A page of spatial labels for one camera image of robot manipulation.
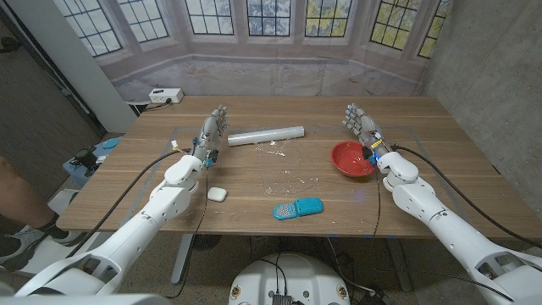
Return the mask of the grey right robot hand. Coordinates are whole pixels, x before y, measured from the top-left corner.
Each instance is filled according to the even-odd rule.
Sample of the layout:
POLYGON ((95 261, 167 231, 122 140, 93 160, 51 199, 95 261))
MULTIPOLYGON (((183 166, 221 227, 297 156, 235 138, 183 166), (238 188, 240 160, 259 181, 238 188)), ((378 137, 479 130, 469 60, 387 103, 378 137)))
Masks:
POLYGON ((346 107, 342 124, 357 137, 362 144, 365 159, 372 164, 376 164, 385 154, 391 152, 381 128, 357 104, 352 103, 346 107))

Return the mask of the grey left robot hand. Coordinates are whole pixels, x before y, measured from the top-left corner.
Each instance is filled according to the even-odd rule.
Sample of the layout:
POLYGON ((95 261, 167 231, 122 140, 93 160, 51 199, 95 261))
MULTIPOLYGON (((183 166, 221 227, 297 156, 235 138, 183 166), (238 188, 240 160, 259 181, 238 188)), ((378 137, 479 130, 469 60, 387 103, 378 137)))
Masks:
POLYGON ((209 153, 218 149, 222 135, 229 127, 226 114, 227 108, 222 104, 214 109, 204 120, 196 143, 193 145, 191 155, 200 159, 204 165, 207 164, 209 153))

